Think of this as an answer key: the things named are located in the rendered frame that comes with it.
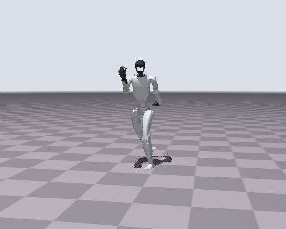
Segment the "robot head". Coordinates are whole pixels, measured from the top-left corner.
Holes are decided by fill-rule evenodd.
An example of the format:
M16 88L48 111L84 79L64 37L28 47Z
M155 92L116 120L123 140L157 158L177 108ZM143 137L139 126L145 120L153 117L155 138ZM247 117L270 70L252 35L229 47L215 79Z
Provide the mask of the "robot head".
M137 67L139 68L142 68L143 67L143 71L137 71ZM143 76L143 72L144 72L144 69L145 69L145 62L143 60L138 60L136 63L135 63L135 68L136 68L136 71L138 73L138 76L137 77L144 77Z

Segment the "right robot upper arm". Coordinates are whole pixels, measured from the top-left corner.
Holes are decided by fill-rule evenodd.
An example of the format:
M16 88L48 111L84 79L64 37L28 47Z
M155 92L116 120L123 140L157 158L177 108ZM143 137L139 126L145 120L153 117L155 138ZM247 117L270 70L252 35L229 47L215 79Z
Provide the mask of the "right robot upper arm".
M132 83L132 78L133 78L133 76L127 76L126 77L128 83L129 83L129 87L130 87L130 84ZM129 91L130 91L130 89L127 92L123 92L123 93L124 94L129 94Z

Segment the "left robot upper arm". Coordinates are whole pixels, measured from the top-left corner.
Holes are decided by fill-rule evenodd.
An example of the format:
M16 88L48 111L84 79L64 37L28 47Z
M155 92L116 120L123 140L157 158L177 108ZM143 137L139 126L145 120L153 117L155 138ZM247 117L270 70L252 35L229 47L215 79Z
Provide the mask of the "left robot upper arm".
M159 95L158 93L158 84L157 84L157 80L156 80L156 77L155 76L149 76L149 80L150 80L150 83L152 84L153 86L153 94L154 95Z

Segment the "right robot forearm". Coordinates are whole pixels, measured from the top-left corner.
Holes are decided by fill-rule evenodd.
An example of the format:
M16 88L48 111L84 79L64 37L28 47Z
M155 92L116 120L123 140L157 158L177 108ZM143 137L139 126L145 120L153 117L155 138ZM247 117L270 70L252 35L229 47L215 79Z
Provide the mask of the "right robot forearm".
M129 83L127 82L127 84L125 84L125 81L122 81L122 85L123 85L123 92L127 92L129 90Z

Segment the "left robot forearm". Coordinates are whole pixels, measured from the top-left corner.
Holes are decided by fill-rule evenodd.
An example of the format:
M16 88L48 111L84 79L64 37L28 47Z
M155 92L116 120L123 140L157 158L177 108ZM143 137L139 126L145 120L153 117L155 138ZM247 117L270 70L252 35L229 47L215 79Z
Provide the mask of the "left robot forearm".
M158 93L159 93L159 95L155 95L155 98L156 98L156 101L159 104L159 106L161 106L163 103L162 103L162 100L161 100L161 95L160 95L159 90L158 90Z

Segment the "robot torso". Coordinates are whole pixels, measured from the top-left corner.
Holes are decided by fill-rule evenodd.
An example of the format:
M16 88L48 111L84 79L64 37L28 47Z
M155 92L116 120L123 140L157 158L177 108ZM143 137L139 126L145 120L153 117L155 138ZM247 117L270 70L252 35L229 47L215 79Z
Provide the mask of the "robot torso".
M150 80L148 75L143 74L144 77L137 76L134 74L132 78L133 95L136 101L140 101L137 106L138 114L144 115L145 111L150 109L149 105L146 104L150 94Z

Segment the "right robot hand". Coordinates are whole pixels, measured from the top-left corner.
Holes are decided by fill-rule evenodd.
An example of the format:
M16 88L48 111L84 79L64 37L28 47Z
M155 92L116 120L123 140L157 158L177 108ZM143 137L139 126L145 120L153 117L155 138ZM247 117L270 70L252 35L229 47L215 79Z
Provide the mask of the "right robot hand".
M125 70L124 70L125 69ZM126 69L125 67L120 67L118 73L120 75L120 77L122 78L121 81L125 81L125 84L127 84L127 79L126 79Z

